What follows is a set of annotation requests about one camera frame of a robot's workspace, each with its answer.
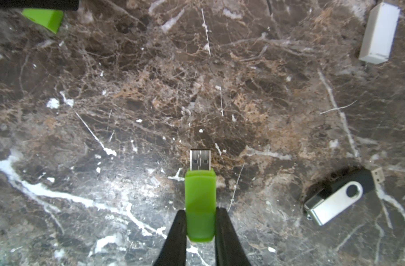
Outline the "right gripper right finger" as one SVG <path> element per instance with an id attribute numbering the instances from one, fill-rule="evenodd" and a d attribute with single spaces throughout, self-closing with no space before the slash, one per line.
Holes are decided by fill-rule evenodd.
<path id="1" fill-rule="evenodd" d="M 225 208 L 216 208 L 215 255 L 217 266 L 250 266 L 230 216 Z"/>

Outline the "green usb drive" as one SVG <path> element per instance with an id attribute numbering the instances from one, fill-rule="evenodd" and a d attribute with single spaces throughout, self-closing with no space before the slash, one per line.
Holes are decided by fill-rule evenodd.
<path id="1" fill-rule="evenodd" d="M 216 182 L 211 151 L 192 149 L 184 179 L 186 230 L 192 242 L 210 242 L 215 236 Z"/>

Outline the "green usb cap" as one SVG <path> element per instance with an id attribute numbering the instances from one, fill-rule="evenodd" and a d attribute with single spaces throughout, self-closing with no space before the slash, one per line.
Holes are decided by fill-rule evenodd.
<path id="1" fill-rule="evenodd" d="M 64 12 L 61 10 L 25 8 L 22 11 L 22 15 L 32 22 L 45 27 L 50 32 L 57 34 L 64 17 Z"/>

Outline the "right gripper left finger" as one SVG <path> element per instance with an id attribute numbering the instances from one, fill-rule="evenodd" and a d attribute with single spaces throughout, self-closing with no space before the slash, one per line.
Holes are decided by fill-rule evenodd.
<path id="1" fill-rule="evenodd" d="M 154 266 L 185 266 L 187 245 L 187 222 L 184 210 L 176 213 L 165 243 Z"/>

